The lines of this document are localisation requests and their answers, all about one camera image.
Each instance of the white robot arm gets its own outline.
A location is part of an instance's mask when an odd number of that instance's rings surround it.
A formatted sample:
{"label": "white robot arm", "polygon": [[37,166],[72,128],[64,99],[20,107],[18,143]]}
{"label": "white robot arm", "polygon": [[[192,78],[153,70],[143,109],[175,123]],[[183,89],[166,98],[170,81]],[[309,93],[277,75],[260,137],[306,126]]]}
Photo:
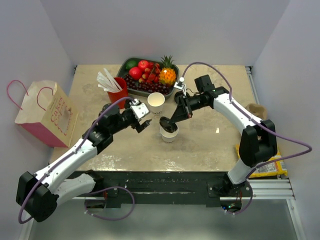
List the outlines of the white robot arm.
{"label": "white robot arm", "polygon": [[[193,111],[203,107],[211,107],[224,115],[238,129],[241,133],[240,159],[225,176],[225,186],[221,189],[221,194],[224,195],[232,189],[239,188],[257,164],[265,162],[277,154],[276,137],[261,129],[254,122],[262,124],[273,132],[275,132],[275,125],[271,120],[262,121],[259,117],[254,116],[235,99],[231,98],[230,100],[229,91],[222,86],[216,88],[209,75],[201,76],[194,81],[199,92],[194,96],[189,96],[186,93],[183,79],[180,78],[175,83],[175,88],[181,90],[174,96],[177,108],[171,118],[161,117],[160,125],[167,132],[172,133],[177,129],[176,123],[191,118]],[[244,116],[239,109],[245,112],[249,118]]]}
{"label": "white robot arm", "polygon": [[47,219],[62,203],[94,189],[101,179],[93,171],[87,171],[74,179],[67,178],[110,145],[113,134],[129,126],[140,133],[150,124],[151,120],[140,124],[150,111],[137,99],[127,102],[122,113],[118,106],[106,111],[109,106],[106,104],[103,107],[97,124],[92,125],[65,154],[36,173],[25,172],[19,178],[16,202],[24,206],[37,222]]}

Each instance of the yellow package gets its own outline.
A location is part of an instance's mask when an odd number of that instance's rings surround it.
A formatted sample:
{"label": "yellow package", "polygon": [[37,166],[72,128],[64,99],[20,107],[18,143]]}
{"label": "yellow package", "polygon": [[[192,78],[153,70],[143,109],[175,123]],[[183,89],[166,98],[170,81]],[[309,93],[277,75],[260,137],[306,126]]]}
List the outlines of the yellow package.
{"label": "yellow package", "polygon": [[[236,150],[238,157],[240,158],[239,146],[240,146],[239,144],[236,144],[235,150]],[[279,159],[279,158],[281,158],[281,155],[278,150],[277,154],[275,156],[273,156],[272,158],[270,158],[269,161]],[[250,178],[269,177],[269,176],[276,176],[276,175],[282,175],[282,174],[287,176],[288,171],[287,171],[285,162],[283,160],[280,160],[280,161],[272,162],[272,163],[269,163],[267,165],[264,165],[264,166],[258,168],[257,170],[255,170],[254,173],[251,174]]]}

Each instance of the fake fruit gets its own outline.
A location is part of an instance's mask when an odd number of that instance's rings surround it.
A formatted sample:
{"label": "fake fruit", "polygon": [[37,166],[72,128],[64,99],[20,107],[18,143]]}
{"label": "fake fruit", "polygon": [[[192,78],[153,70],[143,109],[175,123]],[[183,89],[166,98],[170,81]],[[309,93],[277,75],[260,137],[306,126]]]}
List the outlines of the fake fruit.
{"label": "fake fruit", "polygon": [[132,69],[133,67],[136,67],[136,66],[138,66],[138,62],[136,60],[130,60],[130,61],[128,61],[126,63],[125,69],[126,70],[130,70],[130,69]]}
{"label": "fake fruit", "polygon": [[172,86],[175,83],[177,78],[176,72],[172,69],[172,65],[173,65],[172,62],[173,62],[172,56],[162,57],[163,69],[159,74],[159,82],[168,86]]}
{"label": "fake fruit", "polygon": [[148,80],[145,80],[142,77],[140,77],[138,82],[136,82],[136,80],[134,80],[134,78],[132,76],[130,76],[129,74],[126,74],[125,76],[123,76],[123,79],[126,81],[126,85],[127,85],[128,89],[138,90],[138,91],[142,91],[142,92],[145,92],[148,94],[161,93],[166,96],[173,90],[172,87],[170,87],[166,84],[160,83],[158,76],[155,76],[153,81],[150,80],[150,77]]}
{"label": "fake fruit", "polygon": [[148,67],[149,67],[149,62],[147,60],[141,60],[138,63],[138,68],[140,68],[142,72],[144,72],[145,69],[148,68]]}
{"label": "fake fruit", "polygon": [[135,66],[130,69],[129,74],[134,80],[138,81],[142,77],[142,71],[139,67]]}
{"label": "fake fruit", "polygon": [[149,73],[142,74],[142,78],[147,80],[149,78]]}
{"label": "fake fruit", "polygon": [[148,80],[153,81],[153,80],[155,80],[155,78],[156,78],[156,75],[155,75],[154,73],[151,73],[151,74],[149,75]]}

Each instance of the white paper cup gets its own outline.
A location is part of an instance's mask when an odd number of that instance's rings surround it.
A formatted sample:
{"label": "white paper cup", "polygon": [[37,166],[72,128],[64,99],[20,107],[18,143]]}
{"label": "white paper cup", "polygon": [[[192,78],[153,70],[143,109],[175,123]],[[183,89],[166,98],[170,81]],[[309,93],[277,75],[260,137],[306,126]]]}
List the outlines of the white paper cup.
{"label": "white paper cup", "polygon": [[171,133],[171,132],[167,132],[162,127],[160,127],[160,133],[161,133],[161,136],[162,136],[162,140],[165,141],[168,144],[172,143],[176,139],[176,136],[177,136],[178,132],[179,132],[179,128],[177,128],[176,131]]}
{"label": "white paper cup", "polygon": [[147,99],[150,112],[154,115],[159,115],[164,108],[165,100],[165,96],[160,92],[151,93]]}

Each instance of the white wall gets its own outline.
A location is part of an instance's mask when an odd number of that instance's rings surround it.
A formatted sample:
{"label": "white wall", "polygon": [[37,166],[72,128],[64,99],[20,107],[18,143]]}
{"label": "white wall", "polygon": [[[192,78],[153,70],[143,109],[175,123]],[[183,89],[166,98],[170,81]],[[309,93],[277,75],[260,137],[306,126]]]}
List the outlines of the white wall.
{"label": "white wall", "polygon": [[252,66],[289,0],[41,0],[71,60]]}
{"label": "white wall", "polygon": [[[39,0],[0,2],[0,239],[17,239],[19,206],[18,179],[25,171],[43,168],[49,147],[15,125],[18,108],[6,94],[9,81],[50,79],[65,90],[70,87],[73,66]],[[24,90],[17,84],[11,95],[21,103]]]}
{"label": "white wall", "polygon": [[[320,235],[320,1],[291,0],[253,67],[260,102],[276,130],[313,152],[286,161],[307,239]],[[282,155],[303,148],[281,141]]]}

